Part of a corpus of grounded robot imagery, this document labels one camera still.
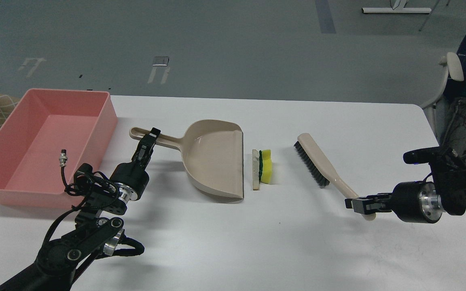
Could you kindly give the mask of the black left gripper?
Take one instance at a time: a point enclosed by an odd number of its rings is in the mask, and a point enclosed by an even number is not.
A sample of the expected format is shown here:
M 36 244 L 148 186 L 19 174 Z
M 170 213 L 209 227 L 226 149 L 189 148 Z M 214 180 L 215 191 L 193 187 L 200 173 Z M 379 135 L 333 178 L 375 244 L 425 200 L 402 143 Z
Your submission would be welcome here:
M 148 184 L 149 176 L 146 172 L 146 166 L 152 158 L 154 147 L 161 134 L 161 130 L 152 128 L 150 133 L 143 136 L 133 155 L 133 161 L 120 163 L 111 174 L 110 181 L 120 183 L 134 192 L 131 200 L 139 200 Z

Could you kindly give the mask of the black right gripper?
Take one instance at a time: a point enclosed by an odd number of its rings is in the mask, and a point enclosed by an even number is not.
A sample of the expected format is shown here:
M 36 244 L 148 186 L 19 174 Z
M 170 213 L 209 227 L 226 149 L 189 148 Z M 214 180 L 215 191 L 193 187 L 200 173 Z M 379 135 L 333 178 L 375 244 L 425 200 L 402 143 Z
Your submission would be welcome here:
M 423 181 L 402 182 L 392 193 L 346 198 L 345 207 L 359 214 L 394 212 L 401 221 L 423 224 L 438 222 L 444 212 L 434 183 Z

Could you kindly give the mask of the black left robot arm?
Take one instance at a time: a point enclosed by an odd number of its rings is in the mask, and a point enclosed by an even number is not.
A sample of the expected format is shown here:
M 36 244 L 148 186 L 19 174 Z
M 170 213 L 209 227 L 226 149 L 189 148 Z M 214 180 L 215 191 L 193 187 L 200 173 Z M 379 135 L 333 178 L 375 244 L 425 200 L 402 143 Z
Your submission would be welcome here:
M 146 172 L 161 136 L 153 128 L 144 134 L 131 161 L 118 164 L 110 177 L 83 163 L 67 183 L 67 151 L 59 155 L 64 191 L 83 200 L 49 227 L 34 262 L 0 285 L 0 291 L 69 291 L 93 261 L 113 256 L 141 255 L 144 246 L 127 237 L 121 218 L 130 201 L 141 198 Z

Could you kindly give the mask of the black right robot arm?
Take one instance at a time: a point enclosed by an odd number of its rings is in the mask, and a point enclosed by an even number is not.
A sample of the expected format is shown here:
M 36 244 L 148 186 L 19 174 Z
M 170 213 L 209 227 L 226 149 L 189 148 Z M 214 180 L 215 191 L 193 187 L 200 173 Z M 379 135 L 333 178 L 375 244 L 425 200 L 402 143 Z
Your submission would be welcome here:
M 452 148 L 421 148 L 403 154 L 405 164 L 428 164 L 429 177 L 401 182 L 391 193 L 345 199 L 345 207 L 358 214 L 394 213 L 407 223 L 434 224 L 442 214 L 461 216 L 466 211 L 466 165 Z

